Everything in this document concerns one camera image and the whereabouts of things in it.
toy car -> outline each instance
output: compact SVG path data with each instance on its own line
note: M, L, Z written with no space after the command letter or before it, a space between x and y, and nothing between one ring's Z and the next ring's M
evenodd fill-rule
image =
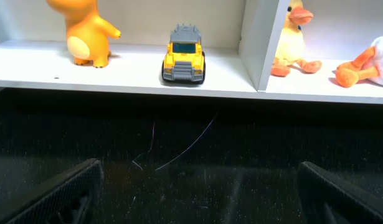
M168 52L162 64L162 79L167 82L205 81L205 53L197 26L176 26L171 33Z

truck roof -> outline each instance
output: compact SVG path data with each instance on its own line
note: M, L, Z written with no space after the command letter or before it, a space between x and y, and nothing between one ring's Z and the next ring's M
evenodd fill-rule
M197 26L185 26L184 24L176 26L176 29L171 33L171 42L175 43L198 43L201 41L201 32L197 29Z

white shelf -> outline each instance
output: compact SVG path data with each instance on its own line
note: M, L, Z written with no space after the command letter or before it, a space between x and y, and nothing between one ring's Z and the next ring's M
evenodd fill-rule
M74 65L64 42L4 42L0 44L0 87L257 97L236 50L204 49L207 73L203 85L162 81L165 46L113 44L111 51L110 64L94 68Z
M269 98L284 100L330 101L383 104L383 86L363 80L350 88L339 86L335 69L346 60L322 60L316 74L305 74L292 68L287 77L270 76L266 93Z

yellow plush duck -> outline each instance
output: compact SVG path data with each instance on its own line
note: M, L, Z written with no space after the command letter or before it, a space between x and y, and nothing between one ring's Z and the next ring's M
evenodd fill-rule
M303 8L302 0L290 0L273 62L272 75L287 76L291 72L289 66L295 62L306 73L316 73L321 69L320 61L307 62L302 59L305 41L300 25L309 23L312 18L313 14Z

yellow belly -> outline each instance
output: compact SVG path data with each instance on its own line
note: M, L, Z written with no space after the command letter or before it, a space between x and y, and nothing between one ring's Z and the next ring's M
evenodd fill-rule
M276 58L287 60L288 65L293 64L303 56L305 42L302 33L282 32L276 51Z
M90 56L90 49L88 45L78 37L69 37L67 39L67 46L74 57L88 59Z

